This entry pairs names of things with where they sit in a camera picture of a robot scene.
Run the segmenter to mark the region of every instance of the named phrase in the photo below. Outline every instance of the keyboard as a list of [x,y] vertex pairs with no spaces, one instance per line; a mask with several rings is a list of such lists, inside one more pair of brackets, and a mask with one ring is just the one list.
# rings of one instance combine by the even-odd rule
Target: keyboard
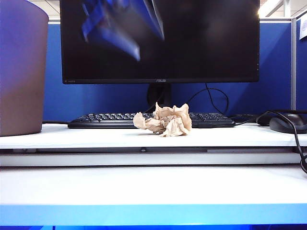
[[[133,124],[135,113],[103,113],[80,116],[68,123],[68,128],[136,128]],[[233,127],[235,122],[214,113],[189,113],[192,128]],[[145,119],[153,114],[143,114]]]

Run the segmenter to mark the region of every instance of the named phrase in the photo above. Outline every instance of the black monitor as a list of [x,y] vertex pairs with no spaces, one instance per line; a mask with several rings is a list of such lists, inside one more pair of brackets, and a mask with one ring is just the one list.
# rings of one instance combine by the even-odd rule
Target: black monitor
[[259,79],[260,0],[61,0],[64,84]]

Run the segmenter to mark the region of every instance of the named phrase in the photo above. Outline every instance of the brown trash can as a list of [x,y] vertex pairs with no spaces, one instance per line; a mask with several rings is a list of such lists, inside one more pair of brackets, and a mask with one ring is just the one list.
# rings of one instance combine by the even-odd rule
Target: brown trash can
[[47,28],[34,4],[0,1],[0,136],[41,131]]

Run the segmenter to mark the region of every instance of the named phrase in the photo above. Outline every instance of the crumpled paper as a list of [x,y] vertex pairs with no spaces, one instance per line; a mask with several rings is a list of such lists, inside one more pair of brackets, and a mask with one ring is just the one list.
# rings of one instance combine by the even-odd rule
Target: crumpled paper
[[140,129],[148,129],[161,137],[175,137],[187,135],[192,130],[192,120],[189,116],[189,106],[184,104],[180,108],[161,108],[155,104],[153,118],[145,119],[141,112],[133,118],[134,126]]

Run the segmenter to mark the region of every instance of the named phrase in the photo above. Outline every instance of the paper note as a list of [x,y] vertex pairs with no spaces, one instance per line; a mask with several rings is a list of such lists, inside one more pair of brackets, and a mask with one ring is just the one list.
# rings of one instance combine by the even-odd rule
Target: paper note
[[301,17],[301,27],[299,31],[299,39],[307,36],[307,14]]

